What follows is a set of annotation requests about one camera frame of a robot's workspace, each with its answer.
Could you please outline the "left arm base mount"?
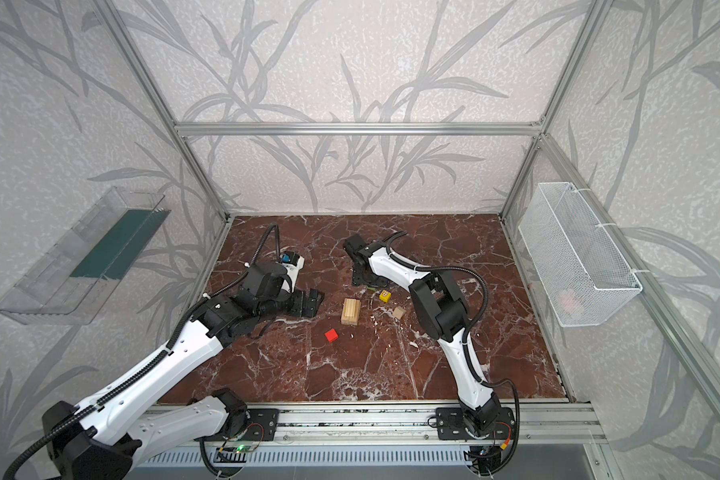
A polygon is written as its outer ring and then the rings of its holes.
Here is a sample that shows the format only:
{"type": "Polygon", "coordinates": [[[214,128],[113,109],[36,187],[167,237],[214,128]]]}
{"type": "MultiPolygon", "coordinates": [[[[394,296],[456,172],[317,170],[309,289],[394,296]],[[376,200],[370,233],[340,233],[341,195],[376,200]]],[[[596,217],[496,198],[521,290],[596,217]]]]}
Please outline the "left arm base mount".
{"type": "Polygon", "coordinates": [[[270,442],[274,440],[280,410],[253,408],[230,414],[214,440],[270,442]]]}

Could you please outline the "red cube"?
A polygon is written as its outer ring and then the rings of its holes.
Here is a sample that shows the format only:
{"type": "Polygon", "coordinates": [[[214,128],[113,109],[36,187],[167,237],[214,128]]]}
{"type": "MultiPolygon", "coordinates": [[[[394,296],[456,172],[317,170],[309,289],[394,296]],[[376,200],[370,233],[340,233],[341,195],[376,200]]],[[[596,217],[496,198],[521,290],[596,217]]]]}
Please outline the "red cube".
{"type": "Polygon", "coordinates": [[[335,329],[331,329],[325,333],[325,338],[329,343],[333,343],[339,338],[339,335],[335,329]]]}

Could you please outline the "grooved natural wood block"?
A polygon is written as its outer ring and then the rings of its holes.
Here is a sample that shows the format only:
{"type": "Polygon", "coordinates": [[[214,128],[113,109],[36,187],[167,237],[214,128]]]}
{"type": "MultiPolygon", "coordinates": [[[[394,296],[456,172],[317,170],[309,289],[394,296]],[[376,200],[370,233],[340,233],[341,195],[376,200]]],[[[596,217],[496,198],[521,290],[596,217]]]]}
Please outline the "grooved natural wood block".
{"type": "Polygon", "coordinates": [[[343,303],[340,322],[342,325],[356,326],[361,313],[361,301],[354,298],[346,298],[343,303]]]}

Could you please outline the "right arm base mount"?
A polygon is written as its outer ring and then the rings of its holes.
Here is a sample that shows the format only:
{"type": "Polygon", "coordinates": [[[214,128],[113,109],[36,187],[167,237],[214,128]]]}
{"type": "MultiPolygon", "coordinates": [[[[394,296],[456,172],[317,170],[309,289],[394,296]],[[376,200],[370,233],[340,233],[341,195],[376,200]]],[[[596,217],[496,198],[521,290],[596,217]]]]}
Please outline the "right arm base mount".
{"type": "Polygon", "coordinates": [[[517,422],[509,407],[502,407],[494,420],[483,423],[459,407],[440,407],[426,424],[436,430],[439,440],[505,442],[511,440],[517,422]]]}

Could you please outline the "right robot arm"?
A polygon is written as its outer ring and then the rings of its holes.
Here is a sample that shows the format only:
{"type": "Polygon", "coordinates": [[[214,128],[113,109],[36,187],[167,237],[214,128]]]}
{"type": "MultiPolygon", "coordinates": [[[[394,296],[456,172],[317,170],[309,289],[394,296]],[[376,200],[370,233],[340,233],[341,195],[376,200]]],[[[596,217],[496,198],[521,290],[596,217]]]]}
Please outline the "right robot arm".
{"type": "Polygon", "coordinates": [[[373,288],[394,283],[405,289],[416,318],[425,333],[437,341],[457,384],[459,403],[467,431],[476,438],[488,435],[502,405],[480,369],[471,340],[488,305],[487,284],[476,272],[459,266],[428,266],[407,259],[392,249],[392,242],[404,234],[368,243],[355,234],[343,248],[353,262],[353,281],[373,288]],[[469,302],[453,274],[475,278],[482,289],[482,303],[474,316],[468,315],[469,302]]]}

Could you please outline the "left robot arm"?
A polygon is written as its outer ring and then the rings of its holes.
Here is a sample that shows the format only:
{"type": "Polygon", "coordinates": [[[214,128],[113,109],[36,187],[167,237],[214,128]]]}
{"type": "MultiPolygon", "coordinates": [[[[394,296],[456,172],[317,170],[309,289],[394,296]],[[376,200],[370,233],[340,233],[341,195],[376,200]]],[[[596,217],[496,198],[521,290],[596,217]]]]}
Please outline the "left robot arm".
{"type": "Polygon", "coordinates": [[[197,366],[278,314],[314,315],[316,290],[296,282],[304,259],[293,252],[251,264],[229,296],[204,295],[182,316],[169,340],[99,392],[72,405],[60,401],[43,415],[43,436],[7,468],[12,479],[47,449],[62,479],[122,479],[138,464],[190,440],[234,438],[251,424],[247,406],[221,389],[188,406],[156,416],[147,410],[197,366]]]}

